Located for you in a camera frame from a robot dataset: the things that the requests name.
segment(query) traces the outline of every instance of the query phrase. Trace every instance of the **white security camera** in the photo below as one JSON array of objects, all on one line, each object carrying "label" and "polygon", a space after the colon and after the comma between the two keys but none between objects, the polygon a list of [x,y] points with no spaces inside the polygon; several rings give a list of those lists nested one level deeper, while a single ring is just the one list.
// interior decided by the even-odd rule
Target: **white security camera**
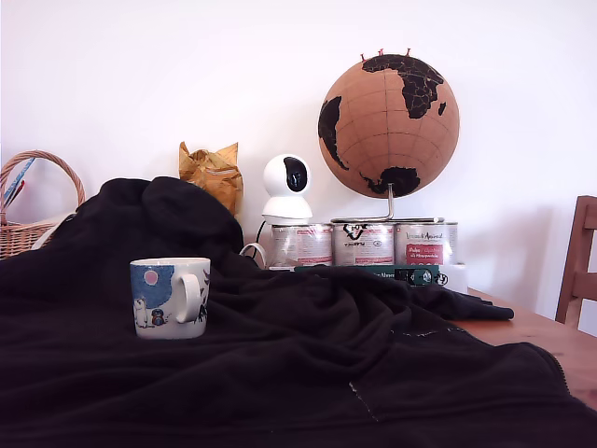
[{"label": "white security camera", "polygon": [[268,224],[307,224],[313,216],[303,195],[311,186],[311,170],[299,156],[282,154],[271,159],[263,171],[263,184],[270,199],[263,207]]}]

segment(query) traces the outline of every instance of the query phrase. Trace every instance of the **black fleece blanket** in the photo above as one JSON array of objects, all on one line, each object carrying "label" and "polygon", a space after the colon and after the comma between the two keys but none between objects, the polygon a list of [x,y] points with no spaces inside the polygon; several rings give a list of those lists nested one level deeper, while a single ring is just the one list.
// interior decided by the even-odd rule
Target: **black fleece blanket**
[{"label": "black fleece blanket", "polygon": [[[177,179],[117,179],[0,262],[0,446],[597,446],[550,355],[444,319],[511,310],[350,268],[261,271]],[[206,333],[135,335],[129,262],[208,257]]]}]

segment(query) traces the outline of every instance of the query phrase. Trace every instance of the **wooden chair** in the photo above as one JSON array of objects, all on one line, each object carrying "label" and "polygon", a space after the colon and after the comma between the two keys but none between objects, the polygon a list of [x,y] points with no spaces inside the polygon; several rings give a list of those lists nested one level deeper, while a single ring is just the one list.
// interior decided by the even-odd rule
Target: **wooden chair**
[{"label": "wooden chair", "polygon": [[578,328],[582,300],[597,301],[597,273],[589,273],[590,248],[597,230],[597,198],[578,196],[556,320]]}]

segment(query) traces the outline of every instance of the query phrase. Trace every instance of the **paper bag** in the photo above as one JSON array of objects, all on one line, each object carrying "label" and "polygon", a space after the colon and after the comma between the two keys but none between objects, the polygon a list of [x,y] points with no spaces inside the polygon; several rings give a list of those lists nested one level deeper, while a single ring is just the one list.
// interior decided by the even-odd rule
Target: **paper bag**
[{"label": "paper bag", "polygon": [[218,199],[237,220],[243,200],[243,176],[236,166],[239,144],[217,152],[200,149],[188,153],[185,142],[178,150],[178,172],[182,180],[201,187]]}]

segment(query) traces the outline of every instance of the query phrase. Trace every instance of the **cork globe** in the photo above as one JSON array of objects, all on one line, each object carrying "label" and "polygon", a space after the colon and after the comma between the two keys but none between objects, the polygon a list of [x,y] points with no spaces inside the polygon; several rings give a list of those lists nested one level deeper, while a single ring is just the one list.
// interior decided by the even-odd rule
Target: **cork globe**
[{"label": "cork globe", "polygon": [[456,148],[460,118],[448,82],[408,55],[382,54],[346,71],[318,123],[327,166],[361,194],[396,197],[432,182]]}]

